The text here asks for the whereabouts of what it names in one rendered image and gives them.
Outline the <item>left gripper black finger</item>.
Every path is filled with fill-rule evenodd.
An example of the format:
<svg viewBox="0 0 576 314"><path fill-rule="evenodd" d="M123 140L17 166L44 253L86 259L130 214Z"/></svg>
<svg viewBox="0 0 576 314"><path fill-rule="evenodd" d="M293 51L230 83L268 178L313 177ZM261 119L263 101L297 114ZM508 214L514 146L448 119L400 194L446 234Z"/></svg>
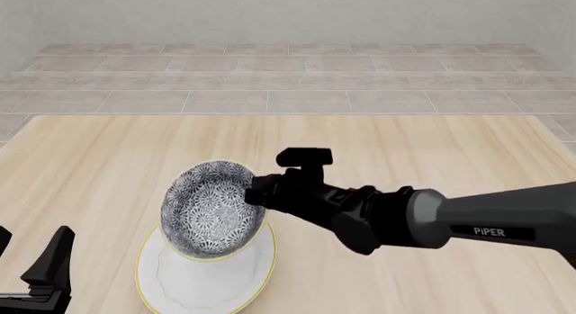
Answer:
<svg viewBox="0 0 576 314"><path fill-rule="evenodd" d="M0 226L0 256L7 249L13 234L5 227Z"/></svg>
<svg viewBox="0 0 576 314"><path fill-rule="evenodd" d="M70 259L75 232L70 227L57 229L50 242L21 280L29 284L29 294L71 293Z"/></svg>

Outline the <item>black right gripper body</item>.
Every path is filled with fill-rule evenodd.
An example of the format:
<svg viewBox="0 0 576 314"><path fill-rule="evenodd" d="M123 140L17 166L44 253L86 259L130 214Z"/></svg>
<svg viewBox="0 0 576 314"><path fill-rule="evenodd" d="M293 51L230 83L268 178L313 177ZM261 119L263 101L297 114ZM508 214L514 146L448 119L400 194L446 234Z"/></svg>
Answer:
<svg viewBox="0 0 576 314"><path fill-rule="evenodd" d="M297 217L293 208L292 191L289 187L297 174L297 168L288 168L283 174L256 175L251 179L250 188L265 191L266 205L262 208Z"/></svg>

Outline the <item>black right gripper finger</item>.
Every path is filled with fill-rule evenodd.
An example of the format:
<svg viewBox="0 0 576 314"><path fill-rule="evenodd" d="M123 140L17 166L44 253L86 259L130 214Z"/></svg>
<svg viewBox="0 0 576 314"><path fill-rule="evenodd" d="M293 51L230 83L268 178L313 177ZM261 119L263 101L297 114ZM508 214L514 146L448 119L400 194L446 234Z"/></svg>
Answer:
<svg viewBox="0 0 576 314"><path fill-rule="evenodd" d="M262 189L250 188L245 191L244 201L248 205L266 206L266 192Z"/></svg>

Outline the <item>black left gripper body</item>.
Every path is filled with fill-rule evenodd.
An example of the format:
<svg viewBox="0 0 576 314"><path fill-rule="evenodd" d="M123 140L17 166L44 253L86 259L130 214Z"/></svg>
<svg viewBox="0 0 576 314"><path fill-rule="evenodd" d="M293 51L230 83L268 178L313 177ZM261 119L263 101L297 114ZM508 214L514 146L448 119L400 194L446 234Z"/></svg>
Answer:
<svg viewBox="0 0 576 314"><path fill-rule="evenodd" d="M0 293L0 314L65 314L68 291L40 289L39 294Z"/></svg>

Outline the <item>black patterned bowl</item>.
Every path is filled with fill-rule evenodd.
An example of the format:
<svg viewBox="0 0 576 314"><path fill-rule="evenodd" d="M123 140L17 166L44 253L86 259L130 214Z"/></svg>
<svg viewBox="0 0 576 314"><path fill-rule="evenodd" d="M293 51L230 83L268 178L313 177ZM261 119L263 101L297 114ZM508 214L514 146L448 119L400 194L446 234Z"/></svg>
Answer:
<svg viewBox="0 0 576 314"><path fill-rule="evenodd" d="M201 162L166 190L159 227L180 256L216 262L237 254L259 235L266 209L245 202L254 174L238 162Z"/></svg>

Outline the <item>white plate with yellow rim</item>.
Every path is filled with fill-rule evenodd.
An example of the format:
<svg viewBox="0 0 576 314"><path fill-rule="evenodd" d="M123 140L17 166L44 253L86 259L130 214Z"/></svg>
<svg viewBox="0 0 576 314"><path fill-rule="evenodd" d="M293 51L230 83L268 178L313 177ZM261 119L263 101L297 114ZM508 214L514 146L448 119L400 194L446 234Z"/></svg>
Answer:
<svg viewBox="0 0 576 314"><path fill-rule="evenodd" d="M215 262L177 254L154 227L138 253L135 283L155 314L235 314L265 288L275 259L275 234L269 224L242 251Z"/></svg>

